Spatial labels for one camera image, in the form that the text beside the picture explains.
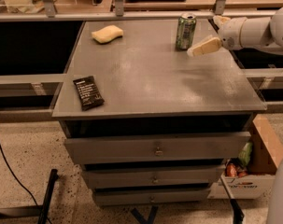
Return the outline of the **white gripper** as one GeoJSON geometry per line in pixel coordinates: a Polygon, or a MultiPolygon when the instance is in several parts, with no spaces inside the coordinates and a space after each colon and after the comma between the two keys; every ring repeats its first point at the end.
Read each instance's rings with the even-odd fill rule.
{"type": "Polygon", "coordinates": [[[218,51],[222,46],[228,50],[240,50],[241,31],[246,17],[233,18],[216,15],[213,22],[219,28],[218,37],[208,36],[187,50],[190,57],[201,56],[218,51]]]}

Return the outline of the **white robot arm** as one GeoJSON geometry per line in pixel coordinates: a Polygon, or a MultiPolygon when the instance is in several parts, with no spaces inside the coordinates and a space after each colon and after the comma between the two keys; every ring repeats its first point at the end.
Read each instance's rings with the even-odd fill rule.
{"type": "MultiPolygon", "coordinates": [[[[218,37],[208,36],[192,45],[187,51],[190,57],[216,52],[221,47],[251,48],[283,55],[283,7],[271,17],[231,19],[216,15],[213,22],[219,28],[218,37]]],[[[266,224],[283,224],[283,158],[276,171],[266,224]]]]}

